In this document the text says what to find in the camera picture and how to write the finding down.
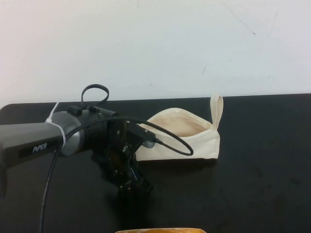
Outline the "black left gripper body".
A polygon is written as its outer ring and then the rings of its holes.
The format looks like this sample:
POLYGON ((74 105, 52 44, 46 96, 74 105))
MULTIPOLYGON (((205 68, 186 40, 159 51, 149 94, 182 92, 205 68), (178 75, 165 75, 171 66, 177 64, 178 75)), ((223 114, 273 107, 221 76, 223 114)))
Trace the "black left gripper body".
POLYGON ((127 141, 127 126, 126 120, 108 124, 107 142, 93 150, 93 161, 99 165, 103 178, 119 189, 143 189, 144 179, 127 141))

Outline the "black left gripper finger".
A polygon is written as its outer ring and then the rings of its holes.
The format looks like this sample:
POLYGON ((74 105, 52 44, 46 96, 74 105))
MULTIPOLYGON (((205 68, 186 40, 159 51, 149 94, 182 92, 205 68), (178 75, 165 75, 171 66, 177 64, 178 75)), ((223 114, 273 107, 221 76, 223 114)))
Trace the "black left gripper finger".
POLYGON ((141 193, 150 193, 153 190, 153 185, 147 179, 141 179, 139 182, 139 191, 141 193))
POLYGON ((120 185, 118 187, 119 195, 130 195, 133 192, 133 188, 130 185, 120 185))

